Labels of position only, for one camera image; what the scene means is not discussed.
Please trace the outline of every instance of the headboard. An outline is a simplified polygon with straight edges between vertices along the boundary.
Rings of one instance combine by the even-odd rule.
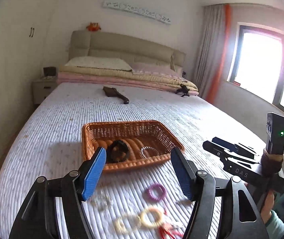
[[[76,30],[71,36],[69,60],[81,56],[121,58],[128,64],[143,62],[168,65],[171,69],[175,65],[180,74],[185,60],[185,53],[152,41],[116,33]]]

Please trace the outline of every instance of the yellow hair tie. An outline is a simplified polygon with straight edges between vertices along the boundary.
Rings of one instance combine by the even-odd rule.
[[[154,212],[157,214],[157,220],[155,222],[146,221],[146,214],[149,212]],[[156,207],[147,207],[145,208],[141,214],[141,223],[147,228],[158,228],[164,223],[164,214]]]
[[[135,227],[133,227],[131,229],[131,231],[128,231],[123,223],[123,218],[127,218],[127,217],[135,217],[137,219],[137,224],[135,225]],[[122,234],[128,234],[131,233],[135,230],[138,230],[141,227],[141,219],[138,215],[136,214],[131,214],[131,213],[126,213],[124,215],[122,215],[121,217],[117,218],[114,222],[114,226],[115,229],[117,230],[117,232],[122,233]]]

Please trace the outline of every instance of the orange plush toy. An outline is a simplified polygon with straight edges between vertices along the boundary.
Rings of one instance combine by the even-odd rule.
[[[100,30],[101,28],[100,28],[100,25],[99,25],[98,23],[90,23],[90,24],[86,27],[86,29],[87,29],[88,31],[98,31],[98,30]]]

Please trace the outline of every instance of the window sill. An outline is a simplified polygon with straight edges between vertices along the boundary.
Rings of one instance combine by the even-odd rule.
[[[236,86],[237,88],[239,88],[239,89],[241,89],[241,90],[243,90],[243,91],[246,91],[246,92],[249,93],[249,94],[252,94],[252,95],[255,96],[256,98],[258,98],[258,99],[264,101],[265,103],[267,103],[268,105],[272,106],[272,107],[274,108],[274,111],[275,111],[275,112],[278,111],[278,112],[280,112],[281,114],[283,114],[283,116],[284,116],[284,112],[283,112],[281,109],[277,108],[274,104],[272,104],[272,103],[270,103],[270,102],[264,100],[263,98],[257,96],[256,94],[254,94],[254,93],[252,93],[252,92],[250,92],[250,91],[248,91],[248,90],[246,90],[246,89],[244,89],[244,88],[242,88],[242,87],[240,87],[240,86],[238,86],[238,85],[236,85],[236,84],[234,84],[234,83],[232,83],[232,82],[230,82],[230,81],[225,81],[225,82],[226,82],[226,83],[229,83],[230,85]]]

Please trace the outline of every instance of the curtain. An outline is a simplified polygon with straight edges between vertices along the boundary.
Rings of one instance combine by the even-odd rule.
[[[230,30],[230,6],[204,8],[203,36],[194,68],[193,82],[199,96],[212,103],[220,83]]]

